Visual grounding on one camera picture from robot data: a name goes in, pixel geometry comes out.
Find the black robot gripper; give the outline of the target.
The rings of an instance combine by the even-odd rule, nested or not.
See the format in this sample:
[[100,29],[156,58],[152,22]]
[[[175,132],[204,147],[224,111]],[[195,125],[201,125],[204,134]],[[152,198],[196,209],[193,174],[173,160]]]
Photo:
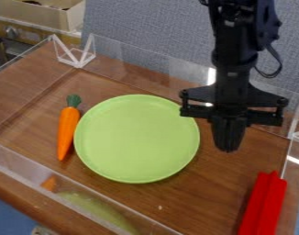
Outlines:
[[[249,82],[249,71],[256,62],[216,65],[213,84],[184,89],[180,115],[205,118],[211,122],[213,142],[221,151],[236,151],[245,129],[252,124],[280,126],[288,99],[256,88]],[[229,137],[227,147],[227,126]]]

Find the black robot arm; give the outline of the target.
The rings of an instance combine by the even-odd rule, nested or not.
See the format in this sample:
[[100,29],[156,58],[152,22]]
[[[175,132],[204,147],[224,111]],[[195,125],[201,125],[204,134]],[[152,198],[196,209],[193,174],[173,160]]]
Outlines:
[[281,22],[275,0],[199,0],[208,6],[215,36],[213,84],[180,92],[180,115],[211,123],[213,142],[225,152],[236,151],[245,128],[253,124],[279,126],[289,100],[249,83],[259,52],[277,56],[272,42],[279,39]]

